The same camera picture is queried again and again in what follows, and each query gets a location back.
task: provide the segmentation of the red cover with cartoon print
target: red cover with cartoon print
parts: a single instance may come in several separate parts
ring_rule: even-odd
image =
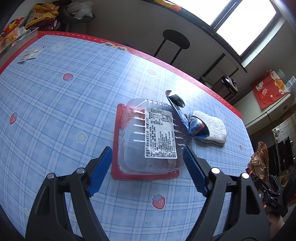
[[[283,81],[274,70],[253,88],[261,109],[264,109],[288,93]]]

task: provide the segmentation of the barcode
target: barcode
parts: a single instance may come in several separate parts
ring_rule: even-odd
[[[164,114],[162,114],[162,116],[161,116],[161,120],[162,120],[162,121],[165,121],[165,122],[170,122],[170,121],[169,121],[169,116],[168,116],[168,115],[164,115]]]

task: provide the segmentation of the black stool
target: black stool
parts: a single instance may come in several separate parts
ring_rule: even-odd
[[[175,61],[175,59],[177,58],[177,56],[179,55],[179,53],[181,52],[181,50],[188,49],[190,47],[190,43],[189,43],[189,40],[183,34],[177,32],[175,30],[171,30],[171,29],[165,30],[163,32],[163,37],[164,37],[164,40],[161,43],[161,45],[159,46],[158,50],[156,51],[156,53],[154,54],[153,57],[156,57],[159,50],[164,45],[165,41],[169,40],[169,41],[173,42],[174,44],[177,44],[180,47],[177,54],[175,55],[175,57],[173,58],[173,60],[170,63],[170,65],[172,65],[173,62]]]

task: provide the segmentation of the clear plastic box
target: clear plastic box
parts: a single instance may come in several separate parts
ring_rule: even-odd
[[[172,112],[177,159],[145,158],[145,107]],[[131,175],[165,174],[184,166],[184,131],[170,105],[148,99],[132,99],[122,112],[120,122],[117,165],[122,172]]]

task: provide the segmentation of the yellow object on windowsill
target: yellow object on windowsill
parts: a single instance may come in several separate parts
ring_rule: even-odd
[[[159,3],[165,7],[171,8],[172,10],[175,10],[176,12],[179,12],[181,10],[180,6],[178,6],[174,3],[168,2],[166,0],[154,0],[154,2]]]

